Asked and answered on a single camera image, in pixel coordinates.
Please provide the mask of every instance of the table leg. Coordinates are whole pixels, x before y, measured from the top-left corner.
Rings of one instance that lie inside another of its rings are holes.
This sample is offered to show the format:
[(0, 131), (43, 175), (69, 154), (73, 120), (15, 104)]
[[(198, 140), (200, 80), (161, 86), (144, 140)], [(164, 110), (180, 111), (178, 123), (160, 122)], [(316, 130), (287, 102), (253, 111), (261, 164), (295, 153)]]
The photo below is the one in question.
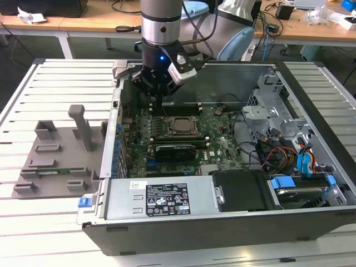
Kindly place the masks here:
[(111, 49), (111, 40), (110, 38), (105, 38), (106, 49)]
[(3, 34), (0, 34), (0, 45), (1, 46), (8, 46), (9, 42), (6, 39), (6, 36)]
[(67, 60), (74, 59), (75, 55), (71, 50), (71, 46), (70, 46), (71, 40), (70, 40), (70, 38), (68, 36), (66, 36), (66, 35), (59, 35), (59, 36), (57, 36), (57, 38), (60, 41), (60, 44), (61, 44), (61, 47), (62, 47), (63, 54), (65, 56), (65, 59), (67, 59)]
[(241, 61), (251, 61), (252, 55), (255, 51), (255, 48), (258, 44), (259, 39), (253, 38), (249, 48), (247, 48), (246, 52), (243, 54)]

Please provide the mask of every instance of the wooden desk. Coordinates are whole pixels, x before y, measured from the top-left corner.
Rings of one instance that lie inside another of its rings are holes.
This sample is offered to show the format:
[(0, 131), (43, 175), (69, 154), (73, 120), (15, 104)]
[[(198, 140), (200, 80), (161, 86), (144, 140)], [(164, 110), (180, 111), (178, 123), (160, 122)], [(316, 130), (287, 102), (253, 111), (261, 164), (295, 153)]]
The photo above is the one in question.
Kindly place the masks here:
[[(139, 26), (141, 16), (120, 13), (111, 8), (114, 1), (89, 0), (80, 18), (65, 18), (60, 24), (61, 31), (115, 32), (119, 25)], [(140, 1), (127, 1), (122, 7), (125, 11), (139, 11)]]
[(64, 17), (46, 17), (47, 21), (42, 23), (34, 23), (32, 25), (22, 22), (17, 16), (3, 16), (0, 14), (0, 21), (8, 29), (40, 29), (40, 30), (55, 30), (59, 31), (60, 24)]
[[(261, 10), (276, 0), (264, 0)], [(13, 34), (55, 36), (60, 41), (65, 58), (73, 58), (70, 37), (99, 37), (105, 38), (107, 48), (111, 47), (110, 38), (140, 38), (137, 32), (116, 33), (115, 27), (119, 25), (139, 26), (141, 17), (123, 14), (111, 8), (113, 0), (88, 0), (88, 5), (81, 18), (47, 17), (46, 23), (28, 25), (21, 22), (16, 16), (0, 16), (2, 22), (11, 29)], [(329, 8), (342, 13), (348, 13), (341, 7), (341, 0), (329, 2)], [(139, 0), (129, 0), (124, 3), (123, 9), (127, 11), (140, 10)], [(275, 14), (276, 8), (269, 12)], [(317, 46), (356, 46), (356, 31), (346, 31), (339, 25), (330, 22), (330, 25), (307, 25), (301, 19), (305, 11), (294, 11), (291, 19), (282, 21), (284, 30), (275, 43), (288, 45), (317, 45)], [(269, 23), (279, 24), (273, 17), (266, 15)], [(0, 28), (0, 34), (7, 34)], [(256, 45), (261, 38), (262, 26), (258, 20), (255, 38), (251, 45)]]

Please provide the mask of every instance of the warning label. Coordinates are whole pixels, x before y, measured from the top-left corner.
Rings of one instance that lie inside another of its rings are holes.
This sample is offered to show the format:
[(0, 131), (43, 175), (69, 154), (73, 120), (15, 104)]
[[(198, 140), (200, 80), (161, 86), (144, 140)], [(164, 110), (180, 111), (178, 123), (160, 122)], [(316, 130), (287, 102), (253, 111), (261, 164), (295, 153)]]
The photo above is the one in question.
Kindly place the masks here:
[(147, 185), (146, 198), (149, 217), (190, 214), (187, 184)]

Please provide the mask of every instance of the blue drive latch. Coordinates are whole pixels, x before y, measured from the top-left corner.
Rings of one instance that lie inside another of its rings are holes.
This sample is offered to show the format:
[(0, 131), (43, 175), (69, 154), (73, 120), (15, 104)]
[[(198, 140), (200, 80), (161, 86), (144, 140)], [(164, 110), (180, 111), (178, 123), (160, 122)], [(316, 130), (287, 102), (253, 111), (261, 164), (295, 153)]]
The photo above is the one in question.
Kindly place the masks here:
[(277, 176), (272, 180), (272, 186), (274, 189), (283, 189), (283, 188), (295, 188), (296, 185), (291, 176)]

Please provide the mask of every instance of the robotic arm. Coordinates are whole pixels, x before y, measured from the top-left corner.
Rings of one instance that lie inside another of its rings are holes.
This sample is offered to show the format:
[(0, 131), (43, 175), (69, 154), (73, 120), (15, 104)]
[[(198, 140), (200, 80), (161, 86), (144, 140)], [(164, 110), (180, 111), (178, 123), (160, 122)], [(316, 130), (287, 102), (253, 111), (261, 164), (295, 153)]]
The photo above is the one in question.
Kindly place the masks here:
[[(243, 35), (245, 42), (241, 48), (243, 51), (248, 48), (253, 37), (253, 29), (246, 25), (252, 24), (251, 11), (254, 3), (255, 0), (224, 0), (217, 15), (205, 14), (194, 17), (195, 25), (204, 36), (212, 32), (214, 23), (217, 22), (219, 30), (207, 41), (212, 47), (212, 56), (226, 60), (235, 59), (237, 56), (235, 51), (228, 53), (235, 58), (221, 56), (221, 53), (223, 51), (226, 54), (226, 46), (236, 48), (236, 35), (246, 28), (249, 31)], [(172, 95), (184, 82), (197, 76), (196, 71), (202, 64), (198, 61), (193, 62), (187, 52), (209, 54), (204, 42), (193, 42), (183, 48), (179, 41), (179, 38), (181, 41), (197, 39), (197, 31), (191, 21), (181, 22), (182, 4), (183, 0), (141, 1), (142, 68), (133, 75), (132, 83), (147, 96), (155, 97), (158, 106), (162, 104), (164, 96)]]
[(196, 76), (193, 62), (178, 41), (183, 0), (144, 0), (142, 69), (132, 82), (161, 105), (188, 79)]

